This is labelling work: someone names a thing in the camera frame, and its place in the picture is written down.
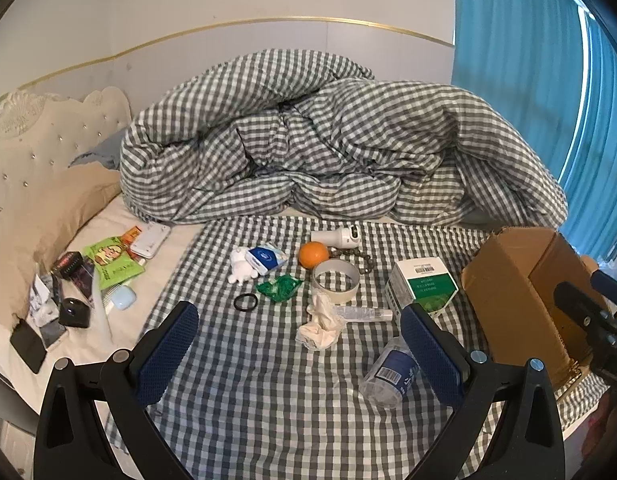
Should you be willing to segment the orange fruit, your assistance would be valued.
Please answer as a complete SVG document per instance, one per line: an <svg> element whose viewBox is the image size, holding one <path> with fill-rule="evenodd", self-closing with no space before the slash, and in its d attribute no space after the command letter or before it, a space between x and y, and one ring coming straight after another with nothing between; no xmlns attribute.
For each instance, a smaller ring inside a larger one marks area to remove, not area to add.
<svg viewBox="0 0 617 480"><path fill-rule="evenodd" d="M307 242L299 250L299 264L307 270L314 269L318 264L330 259L330 252L327 246L320 242Z"/></svg>

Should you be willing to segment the crumpled white paper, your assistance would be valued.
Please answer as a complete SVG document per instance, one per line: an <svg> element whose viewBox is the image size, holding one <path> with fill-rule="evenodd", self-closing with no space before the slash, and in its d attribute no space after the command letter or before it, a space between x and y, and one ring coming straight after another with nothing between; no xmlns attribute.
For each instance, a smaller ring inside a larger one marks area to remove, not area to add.
<svg viewBox="0 0 617 480"><path fill-rule="evenodd" d="M59 307L54 301L54 280L51 274L36 274L28 292L28 315L37 327L58 320Z"/></svg>

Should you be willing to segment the grey checked duvet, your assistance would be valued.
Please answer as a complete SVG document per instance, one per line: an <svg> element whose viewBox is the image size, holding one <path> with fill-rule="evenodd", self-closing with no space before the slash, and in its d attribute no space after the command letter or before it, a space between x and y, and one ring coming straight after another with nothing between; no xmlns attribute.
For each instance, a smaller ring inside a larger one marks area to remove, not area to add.
<svg viewBox="0 0 617 480"><path fill-rule="evenodd" d="M120 171L136 216L173 223L288 208L421 226L567 217L558 181L479 96L314 50L242 55L179 84L130 123Z"/></svg>

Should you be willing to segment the green snack bag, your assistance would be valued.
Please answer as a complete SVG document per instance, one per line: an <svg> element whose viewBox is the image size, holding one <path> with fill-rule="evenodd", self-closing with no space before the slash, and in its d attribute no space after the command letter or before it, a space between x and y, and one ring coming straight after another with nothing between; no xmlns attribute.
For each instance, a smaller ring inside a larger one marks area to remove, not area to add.
<svg viewBox="0 0 617 480"><path fill-rule="evenodd" d="M83 254L94 263L101 290L136 278L145 271L141 264L130 257L117 236L103 238L96 244L86 246Z"/></svg>

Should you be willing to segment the white handheld device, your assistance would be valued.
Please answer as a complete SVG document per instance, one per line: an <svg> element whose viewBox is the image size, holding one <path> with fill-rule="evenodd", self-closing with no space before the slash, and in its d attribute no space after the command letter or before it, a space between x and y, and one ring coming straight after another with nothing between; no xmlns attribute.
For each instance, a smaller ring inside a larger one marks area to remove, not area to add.
<svg viewBox="0 0 617 480"><path fill-rule="evenodd" d="M360 232L357 226L341 226L330 231L313 231L310 240L327 247L353 249L360 246Z"/></svg>

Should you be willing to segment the beige tape roll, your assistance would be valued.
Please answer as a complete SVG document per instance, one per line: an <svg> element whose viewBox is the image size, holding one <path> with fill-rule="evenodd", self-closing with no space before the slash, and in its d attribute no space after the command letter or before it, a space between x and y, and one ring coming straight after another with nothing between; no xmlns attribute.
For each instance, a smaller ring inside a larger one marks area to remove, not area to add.
<svg viewBox="0 0 617 480"><path fill-rule="evenodd" d="M329 259L311 272L311 287L323 292L333 304L348 304L357 295L360 272L354 264L342 259Z"/></svg>

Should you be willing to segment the clear plastic water bottle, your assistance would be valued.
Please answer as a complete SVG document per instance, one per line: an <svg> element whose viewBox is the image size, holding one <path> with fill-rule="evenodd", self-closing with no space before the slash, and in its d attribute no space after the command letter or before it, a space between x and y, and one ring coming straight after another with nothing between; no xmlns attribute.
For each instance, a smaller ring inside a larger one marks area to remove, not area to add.
<svg viewBox="0 0 617 480"><path fill-rule="evenodd" d="M361 394L383 408L396 408L419 374L419 365L402 336L392 338L360 384Z"/></svg>

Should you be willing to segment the green white carton box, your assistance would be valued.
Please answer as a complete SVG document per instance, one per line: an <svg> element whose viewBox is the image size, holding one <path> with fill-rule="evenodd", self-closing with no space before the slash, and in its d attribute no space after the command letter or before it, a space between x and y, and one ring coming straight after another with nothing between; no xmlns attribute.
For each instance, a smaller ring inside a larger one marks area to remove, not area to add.
<svg viewBox="0 0 617 480"><path fill-rule="evenodd" d="M409 304L419 306L436 318L451 303L459 288L441 258L397 261L385 285L389 308L401 315Z"/></svg>

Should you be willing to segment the blue tissue pack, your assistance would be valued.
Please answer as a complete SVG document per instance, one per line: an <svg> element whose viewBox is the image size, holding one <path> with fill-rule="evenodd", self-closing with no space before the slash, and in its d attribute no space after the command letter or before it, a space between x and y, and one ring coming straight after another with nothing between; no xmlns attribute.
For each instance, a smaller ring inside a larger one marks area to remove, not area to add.
<svg viewBox="0 0 617 480"><path fill-rule="evenodd" d="M273 270L279 269L288 261L288 256L285 252L269 243L263 243L246 249L244 258L258 272L259 276L264 276L273 272Z"/></svg>

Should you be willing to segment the green wrapper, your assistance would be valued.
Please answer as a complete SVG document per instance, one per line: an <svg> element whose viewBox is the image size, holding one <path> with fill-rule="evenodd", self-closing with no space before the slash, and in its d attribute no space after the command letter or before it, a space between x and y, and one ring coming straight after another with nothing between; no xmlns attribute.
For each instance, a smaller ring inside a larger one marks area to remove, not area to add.
<svg viewBox="0 0 617 480"><path fill-rule="evenodd" d="M273 280L258 284L256 290L273 302L284 302L291 299L302 284L303 281L299 278L293 278L290 274L284 274Z"/></svg>

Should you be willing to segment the white plush toy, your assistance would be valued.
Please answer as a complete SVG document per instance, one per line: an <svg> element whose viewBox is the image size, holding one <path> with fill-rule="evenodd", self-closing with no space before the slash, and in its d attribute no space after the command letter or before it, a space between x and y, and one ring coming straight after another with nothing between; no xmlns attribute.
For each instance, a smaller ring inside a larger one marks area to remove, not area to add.
<svg viewBox="0 0 617 480"><path fill-rule="evenodd" d="M247 253L248 248L246 247L237 247L230 253L229 284L243 284L244 282L255 280L255 278L258 277L258 271L246 260Z"/></svg>

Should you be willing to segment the orange packet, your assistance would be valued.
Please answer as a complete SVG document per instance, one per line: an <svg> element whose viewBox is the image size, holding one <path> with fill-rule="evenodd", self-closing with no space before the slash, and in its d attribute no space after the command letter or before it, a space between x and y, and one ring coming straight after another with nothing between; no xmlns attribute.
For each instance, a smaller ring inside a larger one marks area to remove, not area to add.
<svg viewBox="0 0 617 480"><path fill-rule="evenodd" d="M130 258L132 258L134 261L136 261L139 264L142 263L142 258L132 251L132 245L133 245L133 242L137 240L137 237L140 234L141 234L141 229L139 228L139 226L133 226L120 237L120 241L123 244L127 254L130 256Z"/></svg>

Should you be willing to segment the light blue earbuds case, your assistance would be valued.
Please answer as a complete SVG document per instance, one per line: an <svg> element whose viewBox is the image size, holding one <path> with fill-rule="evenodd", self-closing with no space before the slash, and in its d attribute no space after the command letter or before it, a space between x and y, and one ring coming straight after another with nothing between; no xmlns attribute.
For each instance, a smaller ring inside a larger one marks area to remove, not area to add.
<svg viewBox="0 0 617 480"><path fill-rule="evenodd" d="M106 291L103 296L103 306L107 313L113 309L124 311L128 309L137 299L133 289L127 285L116 285Z"/></svg>

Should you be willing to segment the white tissue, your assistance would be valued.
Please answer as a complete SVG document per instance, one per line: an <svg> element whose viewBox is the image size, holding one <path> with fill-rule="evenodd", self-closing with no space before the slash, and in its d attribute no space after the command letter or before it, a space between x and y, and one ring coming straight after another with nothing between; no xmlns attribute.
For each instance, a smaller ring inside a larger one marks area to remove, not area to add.
<svg viewBox="0 0 617 480"><path fill-rule="evenodd" d="M336 344L346 322L334 311L334 304L323 292L314 292L307 308L309 321L298 328L295 339L309 351L327 350Z"/></svg>

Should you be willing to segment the clear plastic tube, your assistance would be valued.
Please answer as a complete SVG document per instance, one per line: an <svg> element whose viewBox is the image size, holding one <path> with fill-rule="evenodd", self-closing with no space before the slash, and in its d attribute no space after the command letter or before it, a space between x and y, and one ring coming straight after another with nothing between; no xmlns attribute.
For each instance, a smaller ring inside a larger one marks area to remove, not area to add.
<svg viewBox="0 0 617 480"><path fill-rule="evenodd" d="M393 321L393 312L389 309L334 306L333 312L348 323L383 323Z"/></svg>

